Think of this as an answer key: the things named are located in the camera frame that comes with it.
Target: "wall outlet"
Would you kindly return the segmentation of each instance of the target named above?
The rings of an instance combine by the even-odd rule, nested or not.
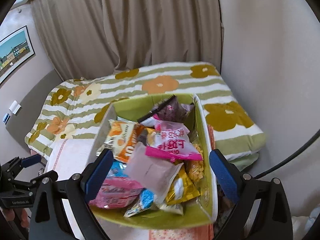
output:
[[[10,115],[7,113],[7,114],[4,115],[2,121],[4,122],[4,124],[7,124],[9,119],[10,119]]]

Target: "snack bag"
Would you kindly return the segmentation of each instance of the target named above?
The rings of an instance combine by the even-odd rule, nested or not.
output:
[[[163,121],[183,122],[187,113],[187,110],[178,102],[178,98],[173,95],[156,114]]]
[[[198,196],[200,196],[199,191],[188,177],[184,166],[182,166],[165,197],[167,205],[185,202]]]
[[[124,214],[124,217],[132,217],[145,210],[153,208],[153,206],[165,212],[183,215],[183,207],[181,204],[168,206],[164,202],[162,203],[157,202],[156,199],[157,199],[156,195],[154,195],[151,191],[144,189],[140,193],[139,198],[136,200],[133,206],[127,209],[127,211]]]
[[[146,147],[138,142],[124,173],[157,195],[163,202],[170,185],[183,163],[174,165],[168,161],[145,155]]]
[[[124,213],[124,217],[132,217],[136,214],[141,213],[142,211],[148,210],[153,204],[154,194],[147,189],[144,189],[137,201],[133,204],[132,207],[128,208]]]
[[[124,169],[127,167],[126,164],[121,163],[119,161],[114,160],[111,166],[111,169],[106,176],[105,180],[103,181],[102,185],[113,185],[116,187],[121,188],[140,188],[142,189],[143,186],[135,181],[134,179],[129,178],[126,174],[124,174]]]
[[[97,197],[89,202],[98,208],[123,208],[130,205],[140,194],[142,188],[120,188],[109,184],[101,186]]]
[[[158,105],[155,105],[148,114],[139,118],[137,122],[147,127],[154,127],[155,124],[157,124],[160,120],[158,117],[158,112],[165,108],[168,103],[174,99],[174,97],[176,96],[171,96],[160,102]]]
[[[156,134],[159,134],[159,132],[152,128],[146,128],[146,130],[148,132],[146,140],[147,145],[155,145]]]
[[[149,145],[159,150],[170,153],[170,156],[161,156],[161,152],[148,151],[148,156],[167,158],[174,161],[180,160],[203,160],[201,154],[190,143],[188,133],[189,130],[182,123],[161,121],[156,124],[156,130],[160,130],[159,133],[153,133],[150,135]]]
[[[190,114],[193,109],[195,109],[195,104],[194,103],[192,103],[190,105],[181,104],[181,106],[187,111],[187,115]]]
[[[121,121],[121,122],[134,122],[134,121],[130,121],[128,119],[124,119],[122,117],[117,116],[117,121]]]
[[[164,212],[173,213],[177,215],[183,215],[183,206],[181,204],[167,205],[165,202],[159,203],[156,197],[153,200],[154,205]]]
[[[155,131],[155,129],[152,129],[152,128],[148,128],[148,127],[145,127],[142,132],[140,133],[140,135],[138,136],[137,138],[137,141],[138,142],[142,142],[143,145],[148,145],[148,140],[152,139],[151,137],[149,137],[149,135]]]
[[[137,144],[137,128],[141,130],[141,127],[134,122],[109,120],[109,123],[111,129],[101,148],[112,150],[116,160],[127,163]]]
[[[203,156],[203,151],[197,143],[193,144],[197,151]],[[203,161],[189,161],[187,163],[187,174],[193,182],[198,182],[203,178]]]

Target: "framed picture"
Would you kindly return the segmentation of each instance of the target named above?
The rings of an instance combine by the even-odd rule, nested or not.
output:
[[[26,26],[0,41],[0,84],[34,53]]]

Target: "black cable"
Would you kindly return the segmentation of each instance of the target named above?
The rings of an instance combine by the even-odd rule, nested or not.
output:
[[[255,179],[260,179],[267,174],[279,169],[280,167],[286,165],[289,161],[292,161],[295,157],[303,153],[311,144],[313,144],[318,138],[320,137],[320,129],[315,133],[314,136],[310,138],[301,148],[299,148],[295,153],[291,154],[288,158],[286,158],[284,161],[280,162],[276,166],[272,167],[271,169],[264,171],[263,173],[260,173],[259,175],[255,176]]]

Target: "wall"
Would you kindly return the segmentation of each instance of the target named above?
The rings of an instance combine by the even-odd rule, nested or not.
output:
[[[29,4],[22,5],[8,13],[0,26],[0,40],[25,25],[27,25],[35,55],[22,63],[0,85],[1,120],[4,114],[9,113],[9,107],[14,100],[20,102],[33,86],[53,69],[36,32]],[[3,122],[0,122],[0,146],[1,164],[16,156],[30,156],[30,154],[9,135]],[[23,169],[17,179],[24,181],[30,180],[38,175],[38,171],[41,167],[43,167],[41,164],[37,164],[27,169]]]
[[[301,147],[320,128],[320,24],[305,0],[220,0],[225,27],[222,76],[267,145],[257,175]],[[320,141],[280,170],[293,215],[320,203]]]

